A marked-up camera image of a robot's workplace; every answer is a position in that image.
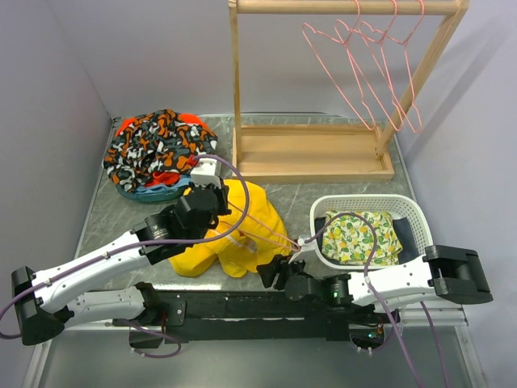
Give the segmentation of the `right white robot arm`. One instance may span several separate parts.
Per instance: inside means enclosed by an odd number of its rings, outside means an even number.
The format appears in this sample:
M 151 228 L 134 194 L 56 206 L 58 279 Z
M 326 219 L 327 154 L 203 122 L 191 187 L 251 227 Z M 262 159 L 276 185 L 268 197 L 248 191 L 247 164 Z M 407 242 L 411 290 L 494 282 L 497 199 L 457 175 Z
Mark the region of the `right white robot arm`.
M 284 292 L 292 302 L 354 311 L 366 323 L 380 313 L 425 301 L 479 305 L 494 300 L 478 253 L 459 247 L 433 245 L 404 264 L 321 279 L 305 272 L 305 262 L 282 255 L 259 265 L 257 271 L 264 287 Z

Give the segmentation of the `yellow shorts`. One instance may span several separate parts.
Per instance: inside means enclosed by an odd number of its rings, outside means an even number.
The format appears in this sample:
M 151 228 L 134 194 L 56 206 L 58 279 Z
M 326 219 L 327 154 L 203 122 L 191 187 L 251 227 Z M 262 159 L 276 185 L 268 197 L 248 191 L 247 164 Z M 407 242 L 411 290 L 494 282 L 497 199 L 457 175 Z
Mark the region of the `yellow shorts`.
M 246 184 L 250 206 L 244 221 L 231 234 L 216 241 L 196 244 L 170 258 L 180 276 L 196 277 L 218 262 L 227 276 L 243 277 L 257 272 L 257 266 L 268 264 L 275 255 L 288 255 L 291 241 L 280 215 L 256 184 Z

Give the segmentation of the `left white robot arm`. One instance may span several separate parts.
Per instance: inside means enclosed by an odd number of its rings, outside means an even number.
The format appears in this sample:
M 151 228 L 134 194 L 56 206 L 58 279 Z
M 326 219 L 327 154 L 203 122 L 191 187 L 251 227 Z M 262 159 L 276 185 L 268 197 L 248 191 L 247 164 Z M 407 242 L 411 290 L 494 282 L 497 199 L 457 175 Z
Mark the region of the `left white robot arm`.
M 108 318 L 156 322 L 161 302 L 151 284 L 119 291 L 98 291 L 97 286 L 207 242 L 207 232 L 230 213 L 228 194 L 224 183 L 193 187 L 175 204 L 89 254 L 48 270 L 23 266 L 13 271 L 17 339 L 26 346 L 41 344 L 68 327 Z

